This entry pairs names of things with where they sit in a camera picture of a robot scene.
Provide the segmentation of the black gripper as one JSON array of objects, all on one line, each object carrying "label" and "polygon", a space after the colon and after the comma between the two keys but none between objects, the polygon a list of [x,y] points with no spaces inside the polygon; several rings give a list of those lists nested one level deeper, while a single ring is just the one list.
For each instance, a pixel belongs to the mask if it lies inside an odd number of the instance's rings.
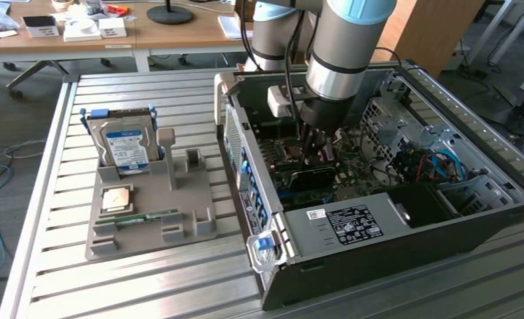
[{"label": "black gripper", "polygon": [[324,98],[304,100],[300,109],[300,139],[306,139],[312,130],[318,130],[326,137],[332,137],[345,117],[346,100]]}]

